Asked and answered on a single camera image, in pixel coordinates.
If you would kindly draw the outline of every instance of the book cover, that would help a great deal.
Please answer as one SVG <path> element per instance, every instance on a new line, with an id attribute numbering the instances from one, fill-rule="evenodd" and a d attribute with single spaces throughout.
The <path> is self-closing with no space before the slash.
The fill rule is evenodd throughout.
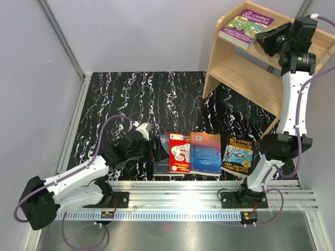
<path id="1" fill-rule="evenodd" d="M 171 173 L 189 173 L 189 148 L 190 140 L 188 134 L 169 133 L 169 160 Z"/>
<path id="2" fill-rule="evenodd" d="M 169 135 L 157 134 L 160 137 L 164 150 L 169 153 Z M 183 176 L 183 174 L 170 174 L 169 159 L 164 159 L 154 163 L 153 175 L 154 176 Z"/>
<path id="3" fill-rule="evenodd" d="M 191 132 L 191 166 L 189 172 L 209 176 L 220 176 L 220 134 Z"/>
<path id="4" fill-rule="evenodd" d="M 273 22 L 273 18 L 245 9 L 239 16 L 221 29 L 219 36 L 247 49 L 257 33 L 263 32 Z"/>
<path id="5" fill-rule="evenodd" d="M 252 162 L 252 148 L 252 140 L 233 135 L 228 137 L 221 169 L 241 178 L 248 177 Z"/>

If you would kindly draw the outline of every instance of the black and white marble mat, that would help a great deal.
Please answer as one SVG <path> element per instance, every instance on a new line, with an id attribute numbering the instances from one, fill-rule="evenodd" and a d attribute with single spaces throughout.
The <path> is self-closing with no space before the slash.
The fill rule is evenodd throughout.
<path id="1" fill-rule="evenodd" d="M 114 72 L 93 73 L 80 123 L 74 140 L 68 169 L 92 157 L 103 122 L 112 115 L 124 115 L 142 122 L 149 121 L 153 132 L 220 133 L 222 151 L 227 136 L 250 137 L 255 142 L 273 121 L 263 108 L 221 84 L 206 99 L 202 93 L 206 72 Z M 133 130 L 129 121 L 117 119 L 106 127 L 103 145 L 125 131 Z M 252 167 L 260 159 L 255 143 Z M 283 172 L 292 172 L 292 162 Z M 123 170 L 111 172 L 110 180 L 235 180 L 222 172 L 220 177 L 186 175 L 153 176 L 153 164 L 129 161 Z"/>

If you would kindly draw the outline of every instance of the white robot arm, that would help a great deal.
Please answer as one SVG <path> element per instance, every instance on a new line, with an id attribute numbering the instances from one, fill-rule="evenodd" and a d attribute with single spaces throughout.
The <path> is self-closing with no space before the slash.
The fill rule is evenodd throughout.
<path id="1" fill-rule="evenodd" d="M 240 185 L 237 192 L 221 193 L 224 208 L 267 208 L 266 186 L 277 168 L 309 149 L 312 139 L 305 126 L 307 95 L 315 72 L 316 56 L 309 53 L 317 20 L 298 17 L 268 32 L 256 34 L 257 42 L 269 56 L 278 53 L 282 67 L 284 97 L 281 120 L 275 134 L 267 134 L 260 141 L 261 159 L 253 173 Z"/>
<path id="2" fill-rule="evenodd" d="M 70 210 L 87 205 L 105 207 L 111 203 L 114 192 L 106 182 L 110 169 L 123 168 L 132 159 L 160 161 L 168 158 L 160 139 L 149 136 L 150 130 L 151 125 L 143 123 L 92 159 L 65 173 L 45 180 L 38 176 L 30 179 L 19 205 L 32 229 L 41 229 L 57 215 Z"/>

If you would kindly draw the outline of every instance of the blue book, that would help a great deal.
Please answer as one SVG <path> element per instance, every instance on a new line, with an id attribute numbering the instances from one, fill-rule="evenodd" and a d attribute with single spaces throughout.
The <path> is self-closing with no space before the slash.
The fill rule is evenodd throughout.
<path id="1" fill-rule="evenodd" d="M 221 139 L 220 134 L 191 132 L 190 174 L 220 176 Z"/>
<path id="2" fill-rule="evenodd" d="M 164 150 L 169 153 L 169 135 L 157 134 L 160 137 Z M 154 163 L 153 175 L 154 176 L 184 176 L 183 174 L 171 174 L 169 167 L 169 158 Z"/>

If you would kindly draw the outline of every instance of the wooden bookshelf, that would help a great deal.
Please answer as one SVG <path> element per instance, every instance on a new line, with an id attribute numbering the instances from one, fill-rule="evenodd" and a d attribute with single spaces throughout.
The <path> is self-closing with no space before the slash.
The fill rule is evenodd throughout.
<path id="1" fill-rule="evenodd" d="M 269 29 L 294 21 L 290 17 L 249 1 L 241 3 L 222 16 L 215 29 L 203 98 L 206 98 L 216 87 L 224 83 L 276 116 L 276 119 L 264 132 L 267 134 L 280 119 L 283 100 L 282 80 L 236 55 L 234 45 L 218 36 L 219 31 L 245 9 L 274 18 Z M 257 42 L 252 43 L 245 52 L 276 69 L 281 69 L 278 64 L 279 56 L 269 57 Z M 317 29 L 309 52 L 314 53 L 317 57 L 315 72 L 317 74 L 335 52 L 335 36 Z"/>

